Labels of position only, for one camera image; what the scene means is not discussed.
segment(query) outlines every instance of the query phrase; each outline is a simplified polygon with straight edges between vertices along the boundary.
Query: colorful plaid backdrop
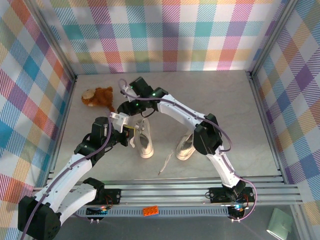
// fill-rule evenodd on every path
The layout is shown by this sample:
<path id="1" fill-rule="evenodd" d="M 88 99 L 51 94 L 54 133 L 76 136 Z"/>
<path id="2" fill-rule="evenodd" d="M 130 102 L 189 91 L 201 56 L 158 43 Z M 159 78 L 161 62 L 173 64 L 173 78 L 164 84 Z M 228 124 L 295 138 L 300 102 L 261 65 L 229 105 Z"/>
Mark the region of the colorful plaid backdrop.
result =
<path id="1" fill-rule="evenodd" d="M 320 0 L 300 0 L 258 74 L 290 183 L 320 238 Z"/>
<path id="2" fill-rule="evenodd" d="M 71 81 L 22 0 L 0 0 L 0 239 L 44 178 Z"/>
<path id="3" fill-rule="evenodd" d="M 77 74 L 248 69 L 281 0 L 50 0 Z"/>
<path id="4" fill-rule="evenodd" d="M 275 27 L 276 27 L 276 23 L 278 21 L 278 19 L 280 18 L 281 16 L 281 13 L 284 9 L 284 7 L 286 6 L 288 0 L 281 0 L 281 3 L 280 5 L 278 6 L 278 9 L 276 10 L 275 14 L 273 15 L 273 18 L 272 18 L 272 21 L 270 22 L 270 25 L 269 27 L 267 28 L 267 30 L 265 31 L 264 33 L 264 36 L 260 42 L 260 45 L 257 49 L 257 51 L 255 52 L 255 55 L 253 57 L 253 61 L 251 62 L 251 65 L 250 65 L 250 68 L 249 69 L 246 69 L 248 71 L 252 71 L 261 55 L 261 52 L 262 50 L 264 49 L 265 47 L 265 44 L 269 38 L 269 36 L 272 34 L 272 32 L 274 31 Z"/>

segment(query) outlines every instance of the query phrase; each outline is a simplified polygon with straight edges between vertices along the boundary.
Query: marble surface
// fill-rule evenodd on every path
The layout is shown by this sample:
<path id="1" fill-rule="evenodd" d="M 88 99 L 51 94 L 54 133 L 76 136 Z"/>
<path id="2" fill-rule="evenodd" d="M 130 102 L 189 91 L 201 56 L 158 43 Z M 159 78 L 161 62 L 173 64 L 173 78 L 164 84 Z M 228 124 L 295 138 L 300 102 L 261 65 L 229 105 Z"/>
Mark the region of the marble surface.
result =
<path id="1" fill-rule="evenodd" d="M 260 120 L 256 103 L 244 71 L 158 72 L 80 75 L 67 119 L 58 160 L 57 173 L 67 163 L 76 146 L 91 131 L 95 118 L 106 116 L 103 107 L 88 107 L 81 94 L 89 88 L 112 86 L 115 109 L 125 101 L 117 81 L 129 82 L 142 76 L 154 89 L 162 87 L 178 101 L 200 113 L 212 113 L 232 140 L 227 154 L 240 176 L 267 176 L 277 174 L 277 168 Z M 154 155 L 143 159 L 131 146 L 116 145 L 81 179 L 99 180 L 163 179 L 218 177 L 211 162 L 195 152 L 186 161 L 172 155 L 166 169 L 160 174 L 167 155 L 187 128 L 170 116 L 155 112 L 149 117 Z M 225 147 L 228 141 L 223 138 Z"/>

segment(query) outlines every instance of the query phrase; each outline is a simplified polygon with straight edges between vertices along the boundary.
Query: stuffed animal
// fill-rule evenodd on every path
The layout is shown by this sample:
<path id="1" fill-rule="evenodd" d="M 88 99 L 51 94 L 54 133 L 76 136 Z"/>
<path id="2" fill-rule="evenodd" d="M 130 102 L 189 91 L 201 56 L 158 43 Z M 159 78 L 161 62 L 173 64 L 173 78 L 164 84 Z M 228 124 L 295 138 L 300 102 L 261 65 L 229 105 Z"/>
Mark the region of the stuffed animal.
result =
<path id="1" fill-rule="evenodd" d="M 112 106 L 114 97 L 112 93 L 113 91 L 114 90 L 111 86 L 107 88 L 98 87 L 96 89 L 88 89 L 82 94 L 81 100 L 85 105 L 89 107 L 105 106 L 111 112 L 115 112 L 115 109 Z"/>

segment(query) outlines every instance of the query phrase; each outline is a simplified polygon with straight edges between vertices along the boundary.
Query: orange lego brick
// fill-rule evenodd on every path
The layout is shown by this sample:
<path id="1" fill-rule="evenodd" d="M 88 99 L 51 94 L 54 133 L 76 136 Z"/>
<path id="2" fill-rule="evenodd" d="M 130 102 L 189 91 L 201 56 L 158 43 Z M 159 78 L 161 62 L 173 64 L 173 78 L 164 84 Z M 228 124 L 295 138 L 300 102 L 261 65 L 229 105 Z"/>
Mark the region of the orange lego brick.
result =
<path id="1" fill-rule="evenodd" d="M 159 214 L 158 206 L 148 206 L 143 208 L 142 211 L 144 217 Z"/>

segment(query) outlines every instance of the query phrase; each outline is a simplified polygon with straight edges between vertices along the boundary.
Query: cable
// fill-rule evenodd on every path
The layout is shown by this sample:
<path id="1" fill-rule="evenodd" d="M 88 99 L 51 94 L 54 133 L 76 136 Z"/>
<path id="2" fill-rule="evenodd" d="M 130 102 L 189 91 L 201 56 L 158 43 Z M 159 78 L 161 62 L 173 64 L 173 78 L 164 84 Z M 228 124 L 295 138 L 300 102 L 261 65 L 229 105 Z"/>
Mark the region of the cable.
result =
<path id="1" fill-rule="evenodd" d="M 148 117 L 150 117 L 152 114 L 154 114 L 155 111 L 156 111 L 156 110 L 154 109 L 153 112 L 150 113 L 150 114 L 148 114 L 147 116 L 143 116 L 143 115 L 142 115 L 142 112 L 141 112 L 140 114 L 141 114 L 141 116 L 142 116 L 143 118 L 148 118 Z"/>
<path id="2" fill-rule="evenodd" d="M 28 218 L 28 221 L 26 222 L 25 224 L 25 227 L 23 229 L 23 232 L 22 232 L 22 235 L 21 235 L 21 238 L 20 240 L 23 240 L 27 234 L 27 230 L 30 226 L 30 223 L 36 213 L 36 211 L 38 210 L 40 204 L 44 201 L 44 199 L 46 198 L 46 196 L 48 196 L 49 192 L 51 191 L 51 189 L 54 187 L 54 185 L 69 171 L 71 170 L 73 167 L 75 167 L 76 165 L 78 165 L 79 163 L 83 162 L 83 161 L 86 161 L 87 159 L 91 158 L 92 156 L 96 155 L 97 153 L 99 153 L 102 149 L 104 149 L 106 146 L 107 146 L 107 143 L 109 142 L 110 140 L 110 137 L 111 137 L 111 132 L 112 132 L 112 122 L 111 122 L 111 119 L 109 116 L 107 116 L 108 118 L 108 136 L 105 140 L 105 142 L 103 143 L 103 145 L 96 151 L 88 154 L 87 156 L 84 156 L 82 158 L 80 158 L 79 160 L 75 161 L 74 163 L 72 163 L 70 165 L 70 167 L 67 167 L 60 175 L 58 175 L 51 183 L 50 185 L 48 186 L 47 190 L 44 192 L 44 194 L 42 195 L 42 197 L 40 198 L 40 200 L 38 201 L 38 203 L 35 205 L 34 209 L 32 210 L 29 218 Z"/>
<path id="3" fill-rule="evenodd" d="M 89 211 L 89 212 L 91 212 L 92 214 L 99 214 L 99 213 L 101 213 L 101 209 L 94 210 L 94 209 L 91 209 L 91 208 L 87 208 L 86 210 Z"/>
<path id="4" fill-rule="evenodd" d="M 207 192 L 204 194 L 204 197 L 205 197 L 206 199 L 211 199 L 211 197 L 210 197 L 210 192 L 207 191 Z"/>
<path id="5" fill-rule="evenodd" d="M 85 140 L 87 140 L 89 136 L 90 136 L 90 133 L 88 133 L 87 135 L 85 135 L 84 138 L 82 139 L 82 142 L 84 142 Z"/>
<path id="6" fill-rule="evenodd" d="M 108 204 L 108 198 L 110 198 L 111 199 L 111 206 L 109 206 L 109 204 Z M 114 206 L 114 202 L 113 202 L 113 200 L 112 200 L 112 197 L 110 197 L 109 195 L 107 195 L 107 196 L 105 196 L 105 200 L 106 200 L 106 205 L 109 207 L 109 208 L 112 208 L 113 206 Z"/>
<path id="7" fill-rule="evenodd" d="M 243 194 L 243 196 L 246 199 L 246 206 L 244 207 L 244 209 L 246 209 L 249 206 L 249 198 L 246 194 Z"/>
<path id="8" fill-rule="evenodd" d="M 119 88 L 120 88 L 120 91 L 121 91 L 124 95 L 126 95 L 126 96 L 128 96 L 128 97 L 130 97 L 130 98 L 132 98 L 132 99 L 140 100 L 140 101 L 162 101 L 162 102 L 165 102 L 165 103 L 169 103 L 169 104 L 172 104 L 172 105 L 178 107 L 179 109 L 181 109 L 181 110 L 184 111 L 185 113 L 191 115 L 192 117 L 194 117 L 194 118 L 196 118 L 196 119 L 198 119 L 198 120 L 201 120 L 201 121 L 205 121 L 205 122 L 213 125 L 216 129 L 218 129 L 218 130 L 225 136 L 225 138 L 227 139 L 227 141 L 229 142 L 229 145 L 230 145 L 230 147 L 229 147 L 228 149 L 221 150 L 221 152 L 229 152 L 229 151 L 231 150 L 231 147 L 232 147 L 231 139 L 230 139 L 230 137 L 227 135 L 227 133 L 226 133 L 219 125 L 215 124 L 214 122 L 212 122 L 212 121 L 210 121 L 210 120 L 208 120 L 208 119 L 199 117 L 197 114 L 193 113 L 192 111 L 189 111 L 189 110 L 186 109 L 184 106 L 182 106 L 182 105 L 180 105 L 180 104 L 178 104 L 178 103 L 176 103 L 176 102 L 170 101 L 170 100 L 168 100 L 168 99 L 163 99 L 163 98 L 159 98 L 159 97 L 146 97 L 146 98 L 143 98 L 143 97 L 132 96 L 132 95 L 126 93 L 126 92 L 122 89 L 121 81 L 124 82 L 124 85 L 125 85 L 125 86 L 128 85 L 128 83 L 127 83 L 127 81 L 126 81 L 125 79 L 123 79 L 123 78 L 119 79 L 119 81 L 118 81 L 118 86 L 119 86 Z"/>
<path id="9" fill-rule="evenodd" d="M 108 150 L 106 150 L 104 153 L 107 153 L 107 152 L 109 152 L 111 149 L 113 149 L 114 148 L 114 146 L 111 146 Z"/>
<path id="10" fill-rule="evenodd" d="M 82 220 L 86 220 L 86 221 L 91 222 L 91 220 L 89 220 L 88 218 L 83 217 L 83 216 L 79 216 L 79 215 L 78 215 L 78 214 L 76 214 L 76 213 L 74 213 L 73 215 L 74 215 L 74 216 L 76 216 L 76 217 L 77 217 L 77 218 L 79 218 L 79 219 L 82 219 Z"/>

